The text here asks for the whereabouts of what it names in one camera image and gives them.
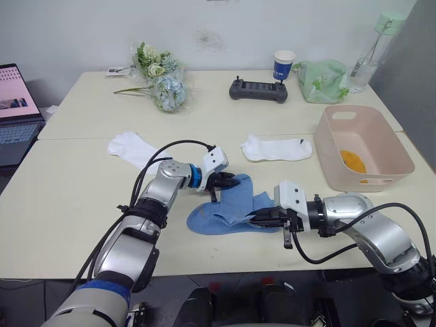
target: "laptop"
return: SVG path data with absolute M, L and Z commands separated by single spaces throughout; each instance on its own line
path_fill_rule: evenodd
M 16 64 L 0 65 L 0 167 L 20 164 L 43 126 Z

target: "flower bouquet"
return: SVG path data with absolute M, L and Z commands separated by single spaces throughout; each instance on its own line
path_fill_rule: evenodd
M 184 108 L 186 88 L 183 85 L 183 66 L 170 52 L 158 53 L 152 46 L 142 42 L 133 55 L 129 75 L 140 77 L 143 86 L 114 93 L 148 95 L 160 110 L 166 112 Z

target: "remote controller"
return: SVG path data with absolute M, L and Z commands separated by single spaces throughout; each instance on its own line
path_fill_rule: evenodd
M 287 99 L 286 86 L 283 81 L 276 83 L 245 82 L 239 76 L 233 81 L 229 94 L 234 100 L 242 98 L 275 100 L 280 104 Z

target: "paper cup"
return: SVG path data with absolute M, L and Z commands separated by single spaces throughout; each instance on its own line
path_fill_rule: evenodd
M 273 76 L 276 80 L 285 80 L 291 70 L 294 62 L 295 54 L 288 50 L 278 50 L 274 52 L 274 72 Z

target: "clear plastic bottle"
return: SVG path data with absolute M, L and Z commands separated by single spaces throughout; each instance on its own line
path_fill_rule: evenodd
M 349 90 L 360 93 L 368 84 L 371 76 L 380 65 L 389 45 L 403 25 L 405 17 L 396 12 L 381 14 L 375 33 L 371 39 L 370 48 L 360 57 L 349 75 Z

